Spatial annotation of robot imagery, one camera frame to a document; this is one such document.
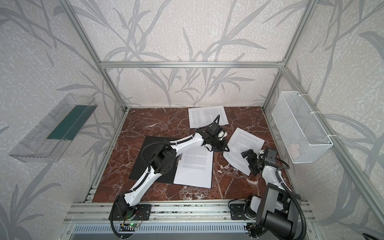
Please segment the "printed paper sheet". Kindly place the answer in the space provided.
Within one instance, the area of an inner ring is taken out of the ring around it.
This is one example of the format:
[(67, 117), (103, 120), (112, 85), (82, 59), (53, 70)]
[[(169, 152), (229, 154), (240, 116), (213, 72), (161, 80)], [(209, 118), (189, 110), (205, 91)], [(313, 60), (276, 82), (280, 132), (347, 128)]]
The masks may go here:
[(255, 135), (237, 128), (228, 142), (230, 151), (224, 152), (223, 156), (232, 167), (249, 176), (251, 173), (249, 163), (242, 157), (241, 153), (248, 150), (253, 150), (254, 153), (259, 153), (264, 143), (264, 140)]
[(190, 108), (188, 109), (189, 123), (191, 129), (201, 128), (212, 123), (220, 115), (219, 124), (229, 124), (224, 106)]
[(174, 184), (210, 189), (212, 187), (214, 152), (206, 147), (193, 147), (181, 154)]

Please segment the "white black file folder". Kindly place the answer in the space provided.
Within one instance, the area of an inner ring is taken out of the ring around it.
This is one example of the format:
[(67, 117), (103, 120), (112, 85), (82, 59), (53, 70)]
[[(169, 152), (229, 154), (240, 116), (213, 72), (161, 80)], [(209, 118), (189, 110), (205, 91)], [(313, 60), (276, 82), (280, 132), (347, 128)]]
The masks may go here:
[[(152, 156), (155, 154), (155, 150), (157, 147), (162, 147), (162, 145), (152, 145), (150, 146), (150, 143), (154, 142), (170, 142), (172, 141), (172, 138), (163, 138), (163, 137), (154, 137), (154, 136), (147, 136), (144, 140), (143, 146), (139, 152), (138, 158), (134, 164), (134, 167), (130, 173), (129, 179), (131, 180), (138, 180), (141, 175), (148, 170), (148, 165), (155, 167), (156, 164), (154, 162), (150, 162), (152, 160)], [(188, 147), (186, 150), (182, 150), (182, 153), (185, 153), (188, 149), (191, 149), (193, 147)], [(156, 182), (157, 183), (165, 183), (165, 184), (174, 184), (174, 178), (176, 174), (176, 169), (178, 166), (179, 159), (181, 158), (181, 154), (179, 154), (176, 157), (176, 160), (173, 162), (173, 166), (171, 169), (165, 173), (164, 175), (160, 176)]]

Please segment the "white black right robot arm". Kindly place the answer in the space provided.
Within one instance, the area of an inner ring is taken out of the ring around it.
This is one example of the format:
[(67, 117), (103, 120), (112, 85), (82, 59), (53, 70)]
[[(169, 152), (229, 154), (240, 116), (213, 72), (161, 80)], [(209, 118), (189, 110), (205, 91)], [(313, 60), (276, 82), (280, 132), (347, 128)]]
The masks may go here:
[(261, 174), (267, 185), (261, 198), (250, 196), (245, 200), (244, 214), (247, 219), (255, 220), (257, 227), (270, 231), (280, 240), (303, 240), (307, 222), (301, 208), (302, 200), (284, 181), (282, 171), (290, 166), (277, 154), (271, 148), (258, 154), (252, 149), (241, 153), (251, 174)]

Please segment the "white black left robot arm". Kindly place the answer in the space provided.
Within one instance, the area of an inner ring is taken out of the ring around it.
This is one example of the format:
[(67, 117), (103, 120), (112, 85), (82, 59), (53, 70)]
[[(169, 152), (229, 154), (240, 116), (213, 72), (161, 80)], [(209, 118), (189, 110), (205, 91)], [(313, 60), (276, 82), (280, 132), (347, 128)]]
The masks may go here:
[(198, 128), (194, 133), (176, 141), (161, 140), (141, 149), (139, 157), (146, 164), (141, 177), (128, 192), (120, 193), (112, 205), (109, 220), (131, 218), (144, 194), (161, 176), (172, 170), (177, 157), (194, 147), (204, 147), (210, 152), (229, 152), (227, 132), (217, 122)]

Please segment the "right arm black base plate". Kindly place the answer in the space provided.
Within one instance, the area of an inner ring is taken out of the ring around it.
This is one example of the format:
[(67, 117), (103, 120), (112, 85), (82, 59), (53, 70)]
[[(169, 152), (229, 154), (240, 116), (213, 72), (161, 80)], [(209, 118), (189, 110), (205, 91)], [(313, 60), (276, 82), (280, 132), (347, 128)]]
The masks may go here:
[(244, 202), (230, 202), (228, 206), (230, 210), (231, 220), (248, 220), (245, 215)]

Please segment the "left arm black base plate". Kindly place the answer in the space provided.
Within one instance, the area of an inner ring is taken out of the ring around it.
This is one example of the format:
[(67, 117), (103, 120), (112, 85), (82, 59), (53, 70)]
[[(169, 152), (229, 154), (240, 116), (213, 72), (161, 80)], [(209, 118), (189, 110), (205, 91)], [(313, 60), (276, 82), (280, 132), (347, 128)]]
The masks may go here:
[(109, 221), (148, 221), (151, 210), (152, 205), (150, 204), (139, 204), (133, 208), (125, 206), (122, 210), (119, 209), (117, 204), (113, 204), (113, 209), (109, 215)]

